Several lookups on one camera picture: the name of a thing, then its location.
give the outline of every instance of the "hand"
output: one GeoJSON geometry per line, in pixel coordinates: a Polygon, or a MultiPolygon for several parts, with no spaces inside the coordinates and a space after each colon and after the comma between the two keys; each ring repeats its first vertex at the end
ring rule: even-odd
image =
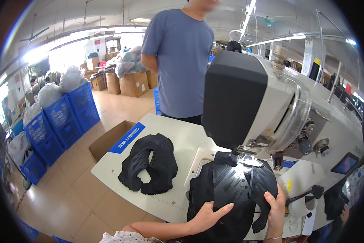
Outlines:
{"type": "Polygon", "coordinates": [[[342,210],[342,214],[340,215],[340,218],[343,221],[343,223],[342,223],[343,226],[347,222],[349,216],[350,216],[350,209],[349,209],[348,205],[345,204],[344,209],[342,210]]]}
{"type": "Polygon", "coordinates": [[[264,198],[270,204],[271,210],[268,213],[268,229],[266,236],[269,238],[275,238],[282,234],[283,225],[285,220],[285,202],[286,197],[282,191],[282,188],[277,183],[278,195],[275,199],[271,193],[265,192],[264,198]]]}
{"type": "Polygon", "coordinates": [[[231,211],[233,208],[233,202],[225,205],[220,208],[216,212],[213,212],[213,201],[205,202],[201,207],[197,215],[187,222],[191,229],[191,234],[198,234],[203,231],[206,231],[210,227],[214,226],[217,221],[227,213],[231,211]]]}

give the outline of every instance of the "tiled floor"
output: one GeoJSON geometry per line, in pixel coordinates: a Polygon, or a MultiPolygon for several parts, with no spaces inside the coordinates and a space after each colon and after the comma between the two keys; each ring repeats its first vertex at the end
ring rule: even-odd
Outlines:
{"type": "Polygon", "coordinates": [[[75,243],[98,243],[136,221],[162,222],[125,201],[95,178],[88,147],[123,120],[155,114],[152,90],[139,98],[93,91],[101,121],[56,161],[37,186],[24,192],[22,177],[12,173],[15,211],[29,226],[75,243]]]}

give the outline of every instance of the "white table surface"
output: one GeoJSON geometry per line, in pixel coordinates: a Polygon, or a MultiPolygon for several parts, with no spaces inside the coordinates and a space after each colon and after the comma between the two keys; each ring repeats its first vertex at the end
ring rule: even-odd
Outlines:
{"type": "MultiPolygon", "coordinates": [[[[96,166],[92,168],[91,172],[113,192],[149,214],[170,223],[186,222],[189,200],[186,197],[186,192],[188,190],[183,186],[197,149],[202,147],[214,151],[229,150],[218,147],[211,138],[206,136],[204,128],[200,125],[154,114],[147,114],[140,120],[140,123],[146,128],[131,141],[126,149],[121,154],[107,152],[96,166]],[[140,191],[133,192],[124,186],[117,178],[122,170],[121,163],[129,156],[131,148],[137,139],[149,134],[155,135],[157,133],[168,137],[174,145],[174,156],[178,165],[178,172],[177,176],[173,178],[173,188],[168,192],[158,195],[145,195],[140,191]]],[[[138,176],[144,183],[150,181],[150,176],[146,170],[140,172],[138,176]]],[[[255,213],[254,221],[259,215],[259,213],[255,213]]],[[[253,234],[251,227],[245,239],[263,240],[266,229],[267,227],[259,233],[253,234]]],[[[295,220],[290,215],[285,218],[283,237],[299,235],[301,234],[301,230],[301,218],[295,220]]]]}

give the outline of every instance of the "sewing machine control screen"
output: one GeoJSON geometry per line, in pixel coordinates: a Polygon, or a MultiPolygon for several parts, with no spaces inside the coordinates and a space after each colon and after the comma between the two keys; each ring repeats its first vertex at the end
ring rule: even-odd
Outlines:
{"type": "Polygon", "coordinates": [[[358,161],[359,159],[355,155],[353,155],[352,153],[347,153],[345,157],[342,158],[340,162],[331,169],[331,172],[345,175],[352,169],[352,167],[354,167],[354,165],[358,161]]]}

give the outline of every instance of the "red sign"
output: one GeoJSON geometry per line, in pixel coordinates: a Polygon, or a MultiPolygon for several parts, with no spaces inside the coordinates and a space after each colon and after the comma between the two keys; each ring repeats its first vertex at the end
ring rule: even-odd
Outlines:
{"type": "Polygon", "coordinates": [[[345,86],[345,91],[347,92],[347,94],[351,95],[351,90],[352,90],[352,87],[347,84],[347,86],[345,86]]]}

